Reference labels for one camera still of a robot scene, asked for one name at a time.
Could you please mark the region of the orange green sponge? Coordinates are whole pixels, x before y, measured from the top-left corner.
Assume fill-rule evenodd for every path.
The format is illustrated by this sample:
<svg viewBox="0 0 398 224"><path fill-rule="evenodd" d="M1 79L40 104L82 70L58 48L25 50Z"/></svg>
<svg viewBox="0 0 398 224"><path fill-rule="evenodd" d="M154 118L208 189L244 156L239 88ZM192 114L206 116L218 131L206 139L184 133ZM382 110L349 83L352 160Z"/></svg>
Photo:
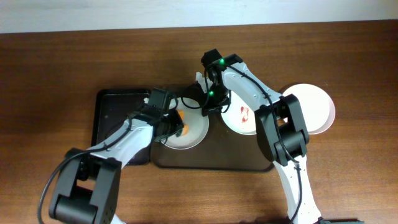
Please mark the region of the orange green sponge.
<svg viewBox="0 0 398 224"><path fill-rule="evenodd" d="M182 122L183 128L176 134L176 137L185 136L189 132L189 125L185 123L185 113L183 110L177 110Z"/></svg>

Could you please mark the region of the grey plate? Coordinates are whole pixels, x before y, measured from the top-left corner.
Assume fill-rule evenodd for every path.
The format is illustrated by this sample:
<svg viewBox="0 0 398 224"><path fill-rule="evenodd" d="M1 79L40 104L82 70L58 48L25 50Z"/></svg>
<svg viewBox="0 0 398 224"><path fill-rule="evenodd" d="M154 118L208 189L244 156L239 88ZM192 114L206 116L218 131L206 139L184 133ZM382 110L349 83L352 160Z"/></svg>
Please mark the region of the grey plate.
<svg viewBox="0 0 398 224"><path fill-rule="evenodd" d="M161 140L162 144L176 150L190 149L204 140L209 129L209 118L201 114L200 109L187 108L178 98L177 111L182 114L184 128L178 136L174 134Z"/></svg>

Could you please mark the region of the cream plate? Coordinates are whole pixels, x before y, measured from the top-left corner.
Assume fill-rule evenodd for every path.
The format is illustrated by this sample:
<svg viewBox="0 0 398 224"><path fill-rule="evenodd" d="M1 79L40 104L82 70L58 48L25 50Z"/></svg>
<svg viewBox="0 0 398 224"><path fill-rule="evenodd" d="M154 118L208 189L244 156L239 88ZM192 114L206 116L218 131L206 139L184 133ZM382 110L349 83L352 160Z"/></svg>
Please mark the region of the cream plate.
<svg viewBox="0 0 398 224"><path fill-rule="evenodd" d="M221 113L222 120L229 129L242 135L255 135L256 124L254 112L237 95L231 92L231 104L225 113Z"/></svg>

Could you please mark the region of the pink plate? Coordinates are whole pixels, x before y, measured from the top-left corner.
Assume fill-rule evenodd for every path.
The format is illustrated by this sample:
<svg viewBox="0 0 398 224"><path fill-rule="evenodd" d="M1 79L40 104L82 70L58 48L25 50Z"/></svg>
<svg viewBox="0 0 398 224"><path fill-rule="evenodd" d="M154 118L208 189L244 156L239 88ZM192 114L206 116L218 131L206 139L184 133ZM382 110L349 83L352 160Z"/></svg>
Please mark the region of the pink plate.
<svg viewBox="0 0 398 224"><path fill-rule="evenodd" d="M318 86L300 83L288 87L283 96L295 95L303 113L309 134L320 134L331 127L335 120L336 109L329 94Z"/></svg>

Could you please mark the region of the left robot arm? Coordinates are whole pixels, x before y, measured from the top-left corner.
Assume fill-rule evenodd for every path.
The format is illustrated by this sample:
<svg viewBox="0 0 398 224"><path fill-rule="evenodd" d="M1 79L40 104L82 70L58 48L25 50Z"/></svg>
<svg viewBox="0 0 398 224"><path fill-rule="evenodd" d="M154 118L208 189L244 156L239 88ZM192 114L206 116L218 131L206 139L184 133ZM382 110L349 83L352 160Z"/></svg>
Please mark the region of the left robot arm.
<svg viewBox="0 0 398 224"><path fill-rule="evenodd" d="M121 171L138 152L183 129L176 108L143 107L110 137L87 150L70 149L54 170L49 217L62 223L121 223L116 215Z"/></svg>

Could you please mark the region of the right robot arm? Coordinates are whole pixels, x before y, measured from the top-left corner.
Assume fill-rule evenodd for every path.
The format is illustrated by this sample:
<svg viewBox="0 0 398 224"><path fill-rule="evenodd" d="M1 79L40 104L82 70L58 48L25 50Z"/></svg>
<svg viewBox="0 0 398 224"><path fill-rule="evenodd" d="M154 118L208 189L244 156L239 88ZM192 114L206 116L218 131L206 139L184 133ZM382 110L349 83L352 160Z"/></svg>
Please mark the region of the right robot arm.
<svg viewBox="0 0 398 224"><path fill-rule="evenodd" d="M321 223L307 172L309 133L298 98L271 90L248 69L236 54L222 56L216 49L205 52L206 100L202 115L218 113L237 94L254 112L257 145L276 168L290 223Z"/></svg>

